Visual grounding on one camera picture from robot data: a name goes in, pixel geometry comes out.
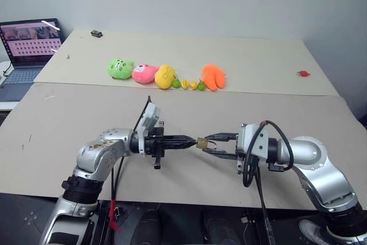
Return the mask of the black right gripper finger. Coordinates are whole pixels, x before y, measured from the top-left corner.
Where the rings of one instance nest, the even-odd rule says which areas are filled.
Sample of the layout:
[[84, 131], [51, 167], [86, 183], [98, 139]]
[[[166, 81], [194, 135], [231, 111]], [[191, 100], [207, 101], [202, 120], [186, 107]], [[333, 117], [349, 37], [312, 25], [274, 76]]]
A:
[[238, 158], [236, 154], [227, 153], [225, 150], [204, 149], [203, 152], [226, 160], [237, 160]]
[[216, 133], [205, 137], [209, 141], [229, 142], [237, 140], [238, 133]]

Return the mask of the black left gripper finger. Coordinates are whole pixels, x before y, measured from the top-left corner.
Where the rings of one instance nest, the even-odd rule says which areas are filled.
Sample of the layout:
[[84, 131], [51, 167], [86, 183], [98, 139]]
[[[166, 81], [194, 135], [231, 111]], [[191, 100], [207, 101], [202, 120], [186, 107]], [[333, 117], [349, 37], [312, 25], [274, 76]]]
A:
[[196, 143], [196, 139], [187, 135], [165, 135], [166, 143]]
[[165, 143], [165, 150], [187, 149], [194, 145], [196, 145], [196, 142], [173, 143], [173, 144]]

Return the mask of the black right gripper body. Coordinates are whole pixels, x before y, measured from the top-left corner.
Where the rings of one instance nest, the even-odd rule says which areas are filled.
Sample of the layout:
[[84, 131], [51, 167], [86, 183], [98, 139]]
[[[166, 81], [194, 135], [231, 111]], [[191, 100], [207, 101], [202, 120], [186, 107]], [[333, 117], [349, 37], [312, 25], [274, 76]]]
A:
[[239, 156], [239, 151], [237, 149], [238, 133], [229, 133], [228, 141], [231, 143], [231, 150], [229, 153], [229, 160], [237, 160]]

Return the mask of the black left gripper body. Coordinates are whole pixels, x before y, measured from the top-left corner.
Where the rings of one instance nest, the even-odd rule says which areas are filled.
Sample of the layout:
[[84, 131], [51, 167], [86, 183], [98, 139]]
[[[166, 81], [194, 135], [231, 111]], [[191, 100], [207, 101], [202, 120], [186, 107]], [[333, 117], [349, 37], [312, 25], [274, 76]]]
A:
[[154, 169], [161, 168], [161, 158], [165, 156], [164, 122], [159, 121], [158, 127], [153, 127], [145, 137], [145, 153], [155, 158]]

